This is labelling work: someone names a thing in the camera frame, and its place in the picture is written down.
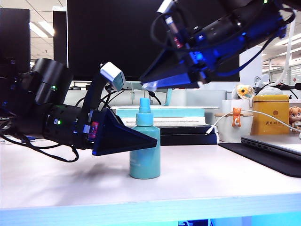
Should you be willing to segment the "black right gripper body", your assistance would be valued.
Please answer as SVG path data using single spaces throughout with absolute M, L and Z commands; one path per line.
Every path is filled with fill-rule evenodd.
M 215 30 L 194 30 L 191 34 L 180 30 L 173 35 L 173 46 L 180 63 L 185 63 L 189 71 L 203 72 L 209 82 L 226 81 L 226 72 L 219 71 L 226 60 L 226 47 L 216 39 Z

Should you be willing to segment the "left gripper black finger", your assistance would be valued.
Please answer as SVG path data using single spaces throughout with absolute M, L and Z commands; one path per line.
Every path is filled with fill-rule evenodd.
M 111 109 L 93 111 L 91 122 L 98 123 L 97 127 L 91 126 L 95 133 L 92 149 L 94 156 L 153 148 L 157 145 L 157 139 L 125 126 Z

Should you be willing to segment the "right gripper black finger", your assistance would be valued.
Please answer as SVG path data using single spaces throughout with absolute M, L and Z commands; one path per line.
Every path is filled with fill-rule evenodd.
M 151 72 L 141 76 L 144 89 L 188 88 L 196 89 L 209 82 L 209 78 L 201 71 L 187 72 Z
M 149 68 L 140 77 L 141 82 L 153 82 L 187 73 L 189 68 L 180 63 L 176 53 L 162 50 Z

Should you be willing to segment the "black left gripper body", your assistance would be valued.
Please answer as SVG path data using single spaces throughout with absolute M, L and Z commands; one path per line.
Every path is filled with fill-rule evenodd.
M 101 151 L 104 132 L 104 111 L 81 109 L 73 131 L 73 146 Z

